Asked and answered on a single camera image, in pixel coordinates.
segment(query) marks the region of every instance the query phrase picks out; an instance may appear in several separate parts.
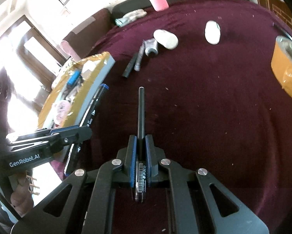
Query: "barcode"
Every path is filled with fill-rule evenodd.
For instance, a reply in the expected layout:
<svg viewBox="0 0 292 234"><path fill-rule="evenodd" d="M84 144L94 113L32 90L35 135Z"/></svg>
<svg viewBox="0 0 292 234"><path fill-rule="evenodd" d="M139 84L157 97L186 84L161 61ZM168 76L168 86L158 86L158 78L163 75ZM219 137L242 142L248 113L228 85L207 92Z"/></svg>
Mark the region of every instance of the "barcode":
<svg viewBox="0 0 292 234"><path fill-rule="evenodd" d="M146 181L146 166L143 163L139 163L139 179L137 192L145 192Z"/></svg>

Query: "white oval object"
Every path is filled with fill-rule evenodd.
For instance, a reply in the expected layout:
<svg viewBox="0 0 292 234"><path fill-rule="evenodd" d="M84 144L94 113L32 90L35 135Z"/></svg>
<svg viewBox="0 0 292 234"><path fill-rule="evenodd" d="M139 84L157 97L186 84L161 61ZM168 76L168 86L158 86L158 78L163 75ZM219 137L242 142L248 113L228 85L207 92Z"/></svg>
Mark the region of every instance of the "white oval object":
<svg viewBox="0 0 292 234"><path fill-rule="evenodd" d="M206 40L212 45L219 43L221 37L221 30L217 22L208 21L206 23L205 37Z"/></svg>
<svg viewBox="0 0 292 234"><path fill-rule="evenodd" d="M171 32L166 30L155 30L153 37L167 49L174 49L178 45L178 38Z"/></svg>

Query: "metal screw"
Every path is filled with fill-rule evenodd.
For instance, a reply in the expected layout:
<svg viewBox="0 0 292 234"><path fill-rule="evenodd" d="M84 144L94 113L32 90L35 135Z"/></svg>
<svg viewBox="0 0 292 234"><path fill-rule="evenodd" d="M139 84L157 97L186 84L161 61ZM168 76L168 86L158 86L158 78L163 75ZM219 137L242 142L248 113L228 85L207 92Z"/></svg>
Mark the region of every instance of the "metal screw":
<svg viewBox="0 0 292 234"><path fill-rule="evenodd" d="M114 160L111 161L111 163L113 165L121 165L121 160L120 159L114 159Z"/></svg>
<svg viewBox="0 0 292 234"><path fill-rule="evenodd" d="M162 160L161 160L161 163L162 163L163 165L169 165L169 164L171 164L171 161L170 161L169 159L162 159Z"/></svg>
<svg viewBox="0 0 292 234"><path fill-rule="evenodd" d="M75 175L78 176L78 177L83 176L84 173L85 173L85 172L84 172L84 170L82 170L82 169L78 169L78 170L75 171Z"/></svg>
<svg viewBox="0 0 292 234"><path fill-rule="evenodd" d="M198 174L202 175L202 176L205 176L207 175L208 171L205 169L205 168L200 168L198 170Z"/></svg>

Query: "brick pattern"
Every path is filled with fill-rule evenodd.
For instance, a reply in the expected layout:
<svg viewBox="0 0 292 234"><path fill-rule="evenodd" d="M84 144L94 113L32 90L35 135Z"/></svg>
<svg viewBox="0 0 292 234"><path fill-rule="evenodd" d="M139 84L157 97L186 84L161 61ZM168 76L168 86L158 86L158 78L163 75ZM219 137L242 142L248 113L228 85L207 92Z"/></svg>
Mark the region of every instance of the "brick pattern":
<svg viewBox="0 0 292 234"><path fill-rule="evenodd" d="M277 7L275 4L272 4L273 12L279 17L282 21L286 23L292 29L292 17L286 14L282 9Z"/></svg>

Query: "purple bedsheet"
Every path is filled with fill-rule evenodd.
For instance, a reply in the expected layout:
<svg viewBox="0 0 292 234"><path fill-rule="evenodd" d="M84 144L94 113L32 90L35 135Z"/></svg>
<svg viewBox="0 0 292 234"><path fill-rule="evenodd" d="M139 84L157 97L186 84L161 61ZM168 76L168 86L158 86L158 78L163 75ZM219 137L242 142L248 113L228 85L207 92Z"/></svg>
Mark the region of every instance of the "purple bedsheet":
<svg viewBox="0 0 292 234"><path fill-rule="evenodd" d="M204 37L208 20L220 25L218 45ZM155 145L184 168L209 170L272 233L292 207L292 98L270 67L280 35L275 21L292 34L248 1L186 0L112 29L94 50L109 51L116 63L92 126L92 150L82 152L81 166L98 168L127 146L137 129L138 87L144 86L146 132ZM142 40L156 29L173 32L178 47L161 47L157 57L143 60L140 72L121 77ZM147 202L136 205L129 191L117 192L113 233L167 229L164 196L150 190Z"/></svg>

